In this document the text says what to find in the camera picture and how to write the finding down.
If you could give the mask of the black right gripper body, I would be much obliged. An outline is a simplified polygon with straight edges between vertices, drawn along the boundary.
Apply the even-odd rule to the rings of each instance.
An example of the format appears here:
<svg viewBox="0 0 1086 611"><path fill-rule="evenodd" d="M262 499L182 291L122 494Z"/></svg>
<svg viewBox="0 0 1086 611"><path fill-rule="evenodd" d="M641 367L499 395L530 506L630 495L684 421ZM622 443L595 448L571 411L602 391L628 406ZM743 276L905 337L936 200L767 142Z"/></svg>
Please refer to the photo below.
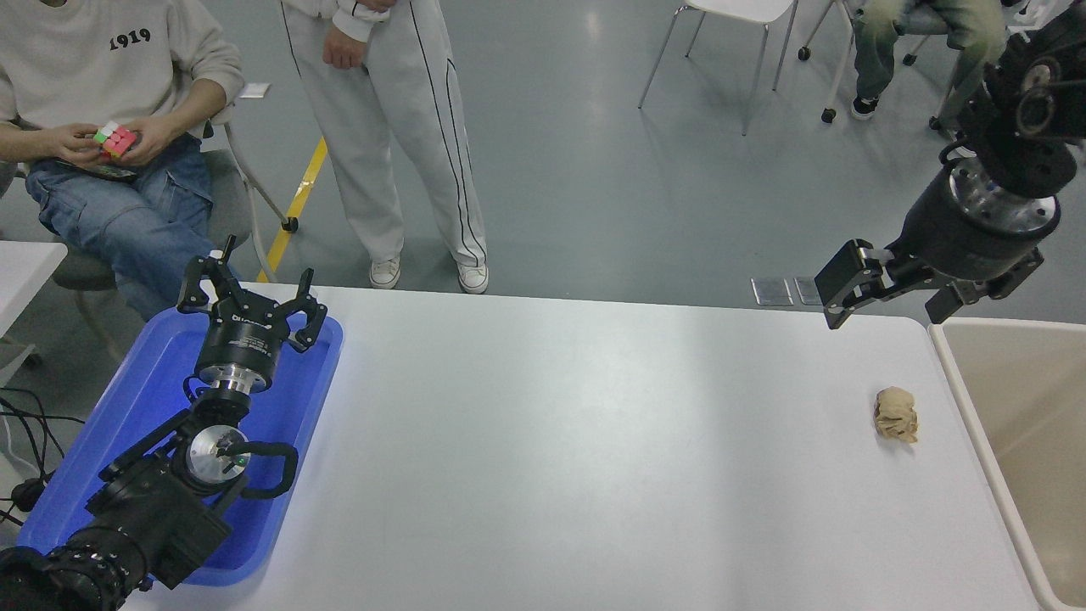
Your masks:
<svg viewBox="0 0 1086 611"><path fill-rule="evenodd" d="M982 169L942 169L889 250L945 276L988 281L1030 255L1060 221L1055 196L1016 196Z"/></svg>

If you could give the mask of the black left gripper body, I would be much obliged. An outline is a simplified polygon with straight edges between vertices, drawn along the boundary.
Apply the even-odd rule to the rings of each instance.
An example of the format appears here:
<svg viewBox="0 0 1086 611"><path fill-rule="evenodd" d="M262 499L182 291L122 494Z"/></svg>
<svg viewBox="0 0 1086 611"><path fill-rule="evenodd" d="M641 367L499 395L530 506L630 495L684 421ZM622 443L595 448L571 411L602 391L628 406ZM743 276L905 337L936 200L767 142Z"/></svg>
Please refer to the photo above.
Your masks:
<svg viewBox="0 0 1086 611"><path fill-rule="evenodd" d="M260 378L274 375L282 343L285 318L274 311L237 313L233 305L214 306L195 374L214 378L220 368L237 365Z"/></svg>

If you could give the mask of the seated person's left hand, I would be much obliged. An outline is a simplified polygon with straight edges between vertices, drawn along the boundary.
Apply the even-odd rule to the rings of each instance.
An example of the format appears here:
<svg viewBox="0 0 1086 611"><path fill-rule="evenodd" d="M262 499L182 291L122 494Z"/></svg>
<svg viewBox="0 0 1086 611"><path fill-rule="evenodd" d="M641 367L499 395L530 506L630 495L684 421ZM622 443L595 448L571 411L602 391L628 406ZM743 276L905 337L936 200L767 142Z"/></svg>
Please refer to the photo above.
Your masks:
<svg viewBox="0 0 1086 611"><path fill-rule="evenodd" d="M129 132L138 136L138 143L134 143L119 160L115 160L119 166L146 166L152 163L160 154L166 151L167 147L179 136L186 133L188 129L184 127L178 117L174 115L139 117L139 119L128 120L121 124Z"/></svg>

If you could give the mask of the seated person's right hand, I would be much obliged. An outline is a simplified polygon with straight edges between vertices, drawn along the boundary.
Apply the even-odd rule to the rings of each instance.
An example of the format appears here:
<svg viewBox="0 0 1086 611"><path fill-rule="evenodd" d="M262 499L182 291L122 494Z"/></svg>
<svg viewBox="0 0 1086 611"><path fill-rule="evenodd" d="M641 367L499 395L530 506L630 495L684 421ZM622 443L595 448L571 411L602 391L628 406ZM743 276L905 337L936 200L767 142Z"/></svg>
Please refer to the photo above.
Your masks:
<svg viewBox="0 0 1086 611"><path fill-rule="evenodd" d="M42 139L45 155L49 158L89 167L109 160L101 144L94 139L97 132L98 127L93 124L75 123L42 129L39 136Z"/></svg>

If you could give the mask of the standing person's left hand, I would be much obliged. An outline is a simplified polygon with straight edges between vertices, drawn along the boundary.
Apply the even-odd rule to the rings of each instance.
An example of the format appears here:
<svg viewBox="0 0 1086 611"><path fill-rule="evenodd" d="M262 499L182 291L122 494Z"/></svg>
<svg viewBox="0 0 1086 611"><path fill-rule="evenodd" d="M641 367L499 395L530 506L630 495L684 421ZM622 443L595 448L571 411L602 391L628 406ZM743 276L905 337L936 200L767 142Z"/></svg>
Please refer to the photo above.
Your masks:
<svg viewBox="0 0 1086 611"><path fill-rule="evenodd" d="M361 67L367 53L367 42L350 37L339 30L336 25L329 25L323 39L323 62L339 71L350 71Z"/></svg>

